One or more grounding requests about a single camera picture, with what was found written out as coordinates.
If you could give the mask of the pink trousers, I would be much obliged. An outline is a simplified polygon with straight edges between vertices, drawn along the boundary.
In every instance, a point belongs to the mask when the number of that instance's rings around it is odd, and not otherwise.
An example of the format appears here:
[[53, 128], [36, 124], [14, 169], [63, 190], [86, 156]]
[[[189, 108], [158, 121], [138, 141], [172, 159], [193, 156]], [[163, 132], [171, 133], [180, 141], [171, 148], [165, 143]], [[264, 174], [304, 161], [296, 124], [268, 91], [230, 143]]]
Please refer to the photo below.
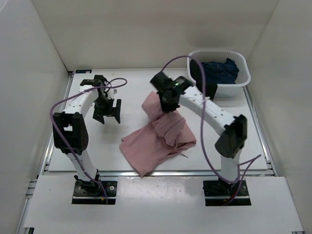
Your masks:
[[140, 177], [196, 145], [196, 137], [178, 111], [163, 113], [159, 96], [151, 92], [142, 103], [149, 118], [144, 127], [121, 139], [119, 148]]

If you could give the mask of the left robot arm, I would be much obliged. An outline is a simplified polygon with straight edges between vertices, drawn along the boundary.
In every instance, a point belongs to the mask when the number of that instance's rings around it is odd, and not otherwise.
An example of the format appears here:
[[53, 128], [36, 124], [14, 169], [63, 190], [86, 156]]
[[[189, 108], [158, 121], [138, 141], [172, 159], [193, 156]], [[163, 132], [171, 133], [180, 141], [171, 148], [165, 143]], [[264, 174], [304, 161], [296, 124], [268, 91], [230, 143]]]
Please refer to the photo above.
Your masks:
[[65, 99], [67, 106], [61, 112], [50, 111], [53, 125], [54, 146], [71, 160], [78, 185], [91, 195], [102, 191], [98, 169], [87, 152], [89, 135], [84, 118], [93, 107], [93, 119], [101, 124], [105, 117], [114, 117], [120, 123], [121, 100], [114, 98], [114, 87], [103, 75], [84, 79], [79, 92]]

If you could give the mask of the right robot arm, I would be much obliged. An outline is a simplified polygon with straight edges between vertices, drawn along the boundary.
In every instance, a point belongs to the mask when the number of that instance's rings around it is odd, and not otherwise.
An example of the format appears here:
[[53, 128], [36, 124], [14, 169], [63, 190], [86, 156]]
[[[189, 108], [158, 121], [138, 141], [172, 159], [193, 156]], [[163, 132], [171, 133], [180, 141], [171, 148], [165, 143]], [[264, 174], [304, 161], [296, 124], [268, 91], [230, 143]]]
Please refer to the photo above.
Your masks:
[[215, 149], [221, 156], [221, 169], [216, 174], [221, 180], [219, 190], [225, 195], [232, 194], [240, 180], [239, 158], [247, 139], [246, 117], [226, 112], [183, 76], [173, 80], [159, 72], [150, 83], [157, 90], [163, 112], [173, 112], [184, 106], [200, 116], [201, 122], [208, 123], [219, 135], [215, 143]]

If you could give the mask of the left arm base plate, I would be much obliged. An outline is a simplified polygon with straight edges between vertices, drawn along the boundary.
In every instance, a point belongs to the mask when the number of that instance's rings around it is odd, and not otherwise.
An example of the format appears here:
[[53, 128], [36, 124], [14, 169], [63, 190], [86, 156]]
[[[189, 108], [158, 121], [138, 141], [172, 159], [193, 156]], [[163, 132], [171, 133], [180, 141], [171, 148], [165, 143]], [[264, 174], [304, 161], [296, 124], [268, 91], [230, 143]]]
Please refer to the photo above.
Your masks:
[[72, 196], [72, 204], [83, 205], [115, 205], [117, 196], [117, 181], [102, 181], [107, 198], [102, 188], [92, 181], [82, 181], [75, 175], [75, 186]]

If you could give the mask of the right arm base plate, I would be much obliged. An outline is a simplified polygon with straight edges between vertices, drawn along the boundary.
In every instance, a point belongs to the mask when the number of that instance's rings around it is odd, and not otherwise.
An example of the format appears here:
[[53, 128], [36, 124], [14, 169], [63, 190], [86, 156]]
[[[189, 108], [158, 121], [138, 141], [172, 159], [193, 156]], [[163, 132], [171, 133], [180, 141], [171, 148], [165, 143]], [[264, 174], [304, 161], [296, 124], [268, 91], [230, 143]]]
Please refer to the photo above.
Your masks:
[[206, 207], [251, 206], [245, 180], [240, 180], [235, 184], [228, 184], [221, 179], [204, 180], [202, 189], [204, 191]]

